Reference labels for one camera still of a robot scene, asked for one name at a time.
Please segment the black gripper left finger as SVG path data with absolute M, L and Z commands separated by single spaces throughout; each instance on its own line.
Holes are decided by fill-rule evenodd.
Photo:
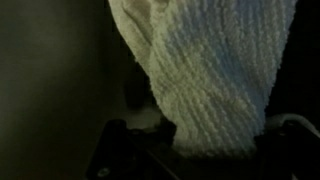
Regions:
M 150 128 L 129 129 L 121 119 L 109 121 L 103 129 L 86 180 L 165 180 L 170 176 L 151 160 L 146 151 L 134 144 L 141 137 L 155 144 L 171 146 L 176 125 L 166 118 Z

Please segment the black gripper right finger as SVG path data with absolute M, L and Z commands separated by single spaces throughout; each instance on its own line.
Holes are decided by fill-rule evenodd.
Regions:
M 255 142 L 255 180 L 320 180 L 320 133 L 305 117 L 268 118 Z

